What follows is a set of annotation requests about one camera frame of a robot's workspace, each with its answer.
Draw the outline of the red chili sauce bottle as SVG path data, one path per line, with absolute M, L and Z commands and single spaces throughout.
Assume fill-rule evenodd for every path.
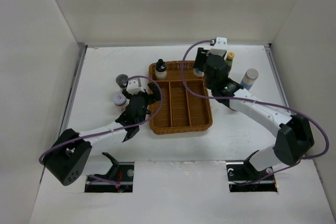
M 235 54 L 233 52 L 228 52 L 225 62 L 228 65 L 228 73 L 230 73 L 231 69 L 232 69 L 232 64 L 233 64 L 233 60 L 234 60 Z

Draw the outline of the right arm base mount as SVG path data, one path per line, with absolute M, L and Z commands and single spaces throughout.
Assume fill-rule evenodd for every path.
M 246 160 L 237 160 L 227 161 L 226 170 L 231 193 L 276 193 L 278 191 L 272 166 L 257 171 Z

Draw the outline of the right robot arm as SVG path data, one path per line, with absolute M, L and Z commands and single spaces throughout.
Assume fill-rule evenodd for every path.
M 204 73 L 206 87 L 215 100 L 238 111 L 266 128 L 275 138 L 273 145 L 257 150 L 244 161 L 244 175 L 257 179 L 270 166 L 293 166 L 311 149 L 314 139 L 308 119 L 261 104 L 241 84 L 228 76 L 228 64 L 223 56 L 199 47 L 194 68 Z

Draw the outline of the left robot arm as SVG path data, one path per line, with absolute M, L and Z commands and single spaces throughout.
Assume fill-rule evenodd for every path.
M 132 139 L 139 132 L 140 125 L 149 121 L 146 118 L 151 114 L 148 106 L 156 102 L 160 103 L 159 106 L 163 105 L 163 93 L 158 83 L 152 81 L 148 83 L 148 88 L 152 91 L 151 94 L 138 86 L 136 81 L 129 81 L 127 88 L 123 90 L 129 104 L 118 118 L 86 133 L 64 130 L 53 146 L 42 153 L 39 163 L 62 185 L 74 183 L 85 169 L 94 144 L 106 138 L 117 144 Z

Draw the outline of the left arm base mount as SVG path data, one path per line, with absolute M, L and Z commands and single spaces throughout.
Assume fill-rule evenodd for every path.
M 102 153 L 111 163 L 105 174 L 87 176 L 85 193 L 132 193 L 134 162 L 118 162 L 107 152 Z

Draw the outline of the black cap salt shaker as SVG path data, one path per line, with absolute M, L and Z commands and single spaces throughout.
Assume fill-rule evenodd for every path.
M 167 77 L 167 65 L 163 59 L 159 59 L 155 63 L 155 77 L 156 80 L 165 80 Z

